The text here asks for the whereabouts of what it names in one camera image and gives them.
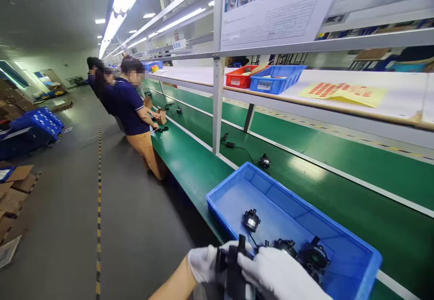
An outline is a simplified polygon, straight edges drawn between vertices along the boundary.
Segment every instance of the plastic tray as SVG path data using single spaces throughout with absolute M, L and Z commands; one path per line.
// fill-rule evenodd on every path
M 249 88 L 250 87 L 250 75 L 242 75 L 245 71 L 252 71 L 258 65 L 250 65 L 241 67 L 235 71 L 227 73 L 226 76 L 226 86 L 238 87 L 238 88 Z
M 252 234 L 258 244 L 292 239 L 299 251 L 318 236 L 331 261 L 321 277 L 323 290 L 334 300 L 368 299 L 380 253 L 253 164 L 244 163 L 208 193 L 207 201 L 234 239 L 247 235 L 241 218 L 253 208 L 261 220 Z
M 163 62 L 157 61 L 157 62 L 142 62 L 143 66 L 145 67 L 145 70 L 148 72 L 152 72 L 152 66 L 157 65 L 158 68 L 163 69 Z
M 250 89 L 263 93 L 280 94 L 297 83 L 307 66 L 271 66 L 251 76 Z

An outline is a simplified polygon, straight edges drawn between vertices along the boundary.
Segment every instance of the ceiling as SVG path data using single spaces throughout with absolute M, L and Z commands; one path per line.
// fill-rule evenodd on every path
M 109 0 L 0 0 L 0 58 L 98 47 Z

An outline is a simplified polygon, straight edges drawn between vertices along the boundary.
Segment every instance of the dark hair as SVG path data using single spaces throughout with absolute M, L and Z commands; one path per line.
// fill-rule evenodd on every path
M 91 70 L 94 67 L 103 67 L 103 62 L 97 57 L 87 57 L 87 67 Z
M 129 71 L 143 73 L 145 72 L 145 69 L 143 68 L 143 64 L 140 62 L 140 60 L 126 54 L 122 59 L 121 71 L 122 74 L 127 74 Z

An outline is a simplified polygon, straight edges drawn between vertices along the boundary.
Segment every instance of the gloved hand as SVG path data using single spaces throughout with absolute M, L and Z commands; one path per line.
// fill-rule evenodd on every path
M 282 250 L 261 247 L 253 260 L 239 253 L 238 265 L 246 281 L 267 299 L 332 300 L 300 263 Z
M 238 246 L 238 241 L 229 241 L 225 243 L 220 249 L 229 250 L 229 246 Z M 245 249 L 251 251 L 252 246 L 246 242 Z M 191 249 L 187 255 L 191 270 L 194 278 L 198 283 L 203 282 L 217 282 L 216 280 L 216 256 L 217 248 L 209 245 L 204 248 Z

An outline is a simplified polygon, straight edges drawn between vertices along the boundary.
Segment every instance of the paper document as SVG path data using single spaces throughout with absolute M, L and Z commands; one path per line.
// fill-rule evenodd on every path
M 221 50 L 313 41 L 332 1 L 223 0 Z
M 377 108 L 387 90 L 384 88 L 359 86 L 350 84 L 313 83 L 298 96 L 313 99 L 329 99 L 335 101 L 357 103 Z

